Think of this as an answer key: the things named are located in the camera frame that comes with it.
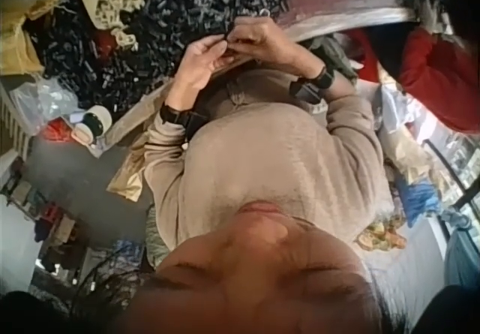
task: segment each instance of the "clear plastic bag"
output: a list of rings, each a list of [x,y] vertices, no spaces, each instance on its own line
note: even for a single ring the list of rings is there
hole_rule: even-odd
[[[57,79],[24,83],[10,94],[30,135],[37,135],[49,121],[78,110],[76,95],[63,89]]]

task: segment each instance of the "bag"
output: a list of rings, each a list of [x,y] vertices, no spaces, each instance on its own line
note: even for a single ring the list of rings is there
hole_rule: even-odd
[[[10,95],[32,136],[37,135],[49,121],[72,114],[78,109],[76,95],[63,89],[57,79],[24,83],[12,90]]]
[[[29,34],[22,30],[28,17],[36,20],[58,0],[0,0],[0,74],[33,74],[44,70]]]

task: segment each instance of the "red jacket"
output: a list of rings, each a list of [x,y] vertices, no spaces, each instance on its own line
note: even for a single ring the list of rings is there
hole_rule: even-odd
[[[406,42],[400,84],[450,129],[478,133],[478,66],[460,47],[418,28]]]

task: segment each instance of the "black wrist strap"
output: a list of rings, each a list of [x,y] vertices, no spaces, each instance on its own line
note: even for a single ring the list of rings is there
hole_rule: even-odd
[[[200,114],[194,110],[178,111],[163,104],[160,109],[162,122],[181,125],[185,129],[185,139],[190,141],[195,133],[210,121],[207,115]]]
[[[289,93],[294,98],[306,101],[309,104],[320,104],[325,96],[323,90],[332,86],[335,79],[334,75],[333,69],[324,66],[318,77],[312,80],[300,78],[290,83]]]

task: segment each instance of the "yellow fabric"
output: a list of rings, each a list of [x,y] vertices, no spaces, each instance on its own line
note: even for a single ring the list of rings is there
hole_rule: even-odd
[[[0,0],[0,74],[43,71],[29,35],[22,30],[27,19],[36,20],[56,6],[57,0]]]

